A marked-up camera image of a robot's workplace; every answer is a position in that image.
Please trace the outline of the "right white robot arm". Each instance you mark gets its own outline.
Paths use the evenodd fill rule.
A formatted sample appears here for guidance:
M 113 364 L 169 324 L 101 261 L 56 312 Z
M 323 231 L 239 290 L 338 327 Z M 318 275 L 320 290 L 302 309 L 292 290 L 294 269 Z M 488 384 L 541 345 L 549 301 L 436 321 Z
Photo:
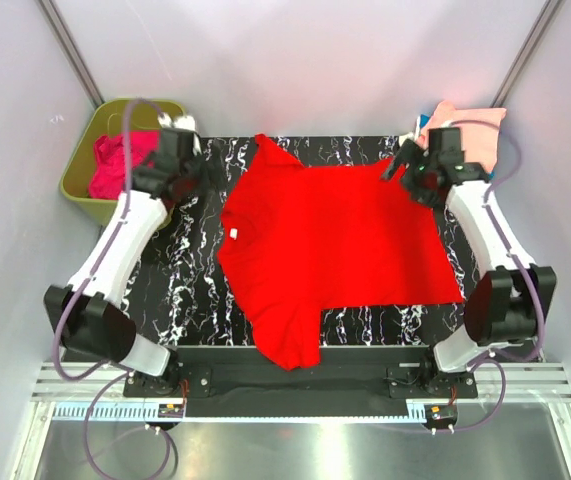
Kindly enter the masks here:
M 484 167 L 468 163 L 459 138 L 438 133 L 430 148 L 402 143 L 385 181 L 400 178 L 412 200 L 445 207 L 456 218 L 481 275 L 464 305 L 464 322 L 429 347 L 409 383 L 441 396 L 485 359 L 520 358 L 513 348 L 533 342 L 524 361 L 536 359 L 557 284 L 554 270 L 539 266 L 523 249 L 502 213 Z

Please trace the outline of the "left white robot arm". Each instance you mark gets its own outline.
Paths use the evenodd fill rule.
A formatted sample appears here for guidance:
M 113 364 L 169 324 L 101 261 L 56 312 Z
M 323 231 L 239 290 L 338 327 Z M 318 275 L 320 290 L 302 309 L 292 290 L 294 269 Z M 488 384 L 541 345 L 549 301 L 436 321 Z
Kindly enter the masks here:
M 66 285 L 45 291 L 54 332 L 52 363 L 65 381 L 78 382 L 112 364 L 146 374 L 146 384 L 161 396 L 180 386 L 172 351 L 140 334 L 121 302 L 136 263 L 171 207 L 219 189 L 222 182 L 213 162 L 196 149 L 151 156 L 161 163 L 126 167 L 113 215 L 79 270 Z

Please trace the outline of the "red t-shirt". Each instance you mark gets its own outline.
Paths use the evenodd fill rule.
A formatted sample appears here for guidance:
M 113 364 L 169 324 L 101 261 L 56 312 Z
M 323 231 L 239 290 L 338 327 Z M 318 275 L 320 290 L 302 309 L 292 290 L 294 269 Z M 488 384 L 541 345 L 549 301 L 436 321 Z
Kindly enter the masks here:
M 387 160 L 306 166 L 263 134 L 255 141 L 221 212 L 218 259 L 267 359 L 317 365 L 329 309 L 462 301 L 433 212 L 383 179 Z

